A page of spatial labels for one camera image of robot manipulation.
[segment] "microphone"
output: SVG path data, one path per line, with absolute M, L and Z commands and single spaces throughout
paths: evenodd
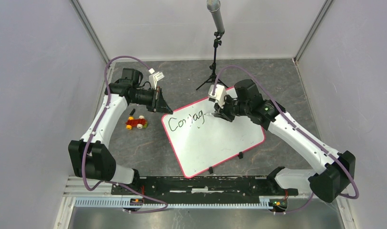
M 212 14 L 217 32 L 223 35 L 224 25 L 223 25 L 222 15 L 220 13 L 220 0 L 207 0 L 206 4 L 207 4 L 207 9 Z

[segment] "robotic arm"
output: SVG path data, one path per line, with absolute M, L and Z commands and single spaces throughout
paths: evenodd
M 124 68 L 121 79 L 109 84 L 110 92 L 105 91 L 103 100 L 106 101 L 108 93 L 111 93 L 111 101 L 104 117 L 99 122 L 96 132 L 93 133 L 88 148 L 90 153 L 87 155 L 85 164 L 86 178 L 124 184 L 131 184 L 134 178 L 138 179 L 137 170 L 116 164 L 115 159 L 108 151 L 109 141 L 119 117 L 130 103 L 146 105 L 147 110 L 150 112 L 173 113 L 163 98 L 161 88 L 157 86 L 157 81 L 163 77 L 162 73 L 153 73 L 149 76 L 150 88 L 143 89 L 140 86 L 143 74 L 136 69 Z M 87 139 L 105 107 L 106 103 L 103 102 L 87 132 L 79 141 L 73 140 L 69 144 L 71 163 L 74 173 L 78 177 L 82 177 L 81 162 Z
M 236 116 L 247 116 L 257 125 L 280 137 L 295 149 L 313 168 L 314 172 L 304 170 L 308 177 L 311 190 L 323 201 L 332 202 L 350 183 L 344 171 L 325 152 L 317 147 L 309 138 L 337 158 L 348 170 L 351 176 L 355 172 L 355 156 L 349 151 L 343 154 L 321 142 L 299 125 L 280 104 L 279 108 L 290 121 L 296 123 L 296 129 L 279 113 L 271 100 L 264 100 L 256 84 L 250 80 L 242 80 L 234 85 L 237 98 L 227 95 L 222 85 L 217 85 L 213 94 L 213 85 L 209 90 L 209 100 L 215 102 L 215 117 L 232 122 Z M 275 171 L 275 180 L 282 188 L 290 188 L 284 176 L 290 174 L 290 169 L 280 167 Z

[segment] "black tripod stand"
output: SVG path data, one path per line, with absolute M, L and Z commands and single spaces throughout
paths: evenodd
M 216 76 L 217 76 L 216 75 L 216 50 L 217 50 L 217 47 L 219 47 L 219 45 L 222 45 L 222 41 L 220 39 L 222 38 L 223 34 L 219 32 L 214 32 L 214 36 L 216 38 L 213 41 L 213 47 L 214 47 L 213 63 L 212 65 L 209 66 L 209 68 L 212 70 L 212 74 L 196 90 L 201 88 L 205 83 L 214 83 L 216 81 Z M 217 83 L 223 84 L 226 88 L 228 87 L 220 79 L 217 81 Z

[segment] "white wall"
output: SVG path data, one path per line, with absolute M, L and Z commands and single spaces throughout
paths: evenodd
M 80 0 L 109 57 L 212 59 L 206 0 Z M 324 0 L 221 0 L 218 57 L 294 57 Z
M 67 0 L 0 0 L 0 229 L 48 229 L 103 62 Z
M 356 156 L 362 229 L 387 229 L 387 0 L 337 0 L 300 60 L 324 141 Z

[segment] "gray floor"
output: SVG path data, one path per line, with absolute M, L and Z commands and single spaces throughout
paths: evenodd
M 168 61 L 148 62 L 149 66 L 162 71 L 165 78 L 159 82 L 163 95 L 172 109 L 182 107 L 207 96 L 210 84 L 199 91 L 196 87 L 208 78 L 212 61 Z M 316 135 L 316 126 L 309 110 L 295 66 L 290 59 L 220 60 L 218 69 L 236 64 L 253 73 L 275 96 L 288 112 L 304 128 Z M 119 79 L 124 67 L 142 71 L 148 80 L 148 72 L 137 62 L 116 63 L 112 82 Z M 248 76 L 236 69 L 227 70 L 222 80 L 233 86 Z M 135 116 L 144 115 L 149 122 L 147 129 L 126 130 L 125 122 L 130 111 L 136 108 Z M 111 137 L 109 150 L 118 164 L 136 168 L 141 176 L 182 176 L 174 152 L 161 124 L 163 114 L 149 113 L 145 106 L 130 105 L 122 114 Z M 217 175 L 267 175 L 278 166 L 288 168 L 310 168 L 309 164 L 280 138 L 266 133 L 266 141 L 244 153 L 244 158 L 233 158 L 216 168 Z
M 289 210 L 304 200 L 290 199 Z M 276 215 L 264 209 L 169 209 L 131 215 L 119 208 L 76 208 L 70 229 L 343 229 L 336 201 L 313 200 L 302 211 Z

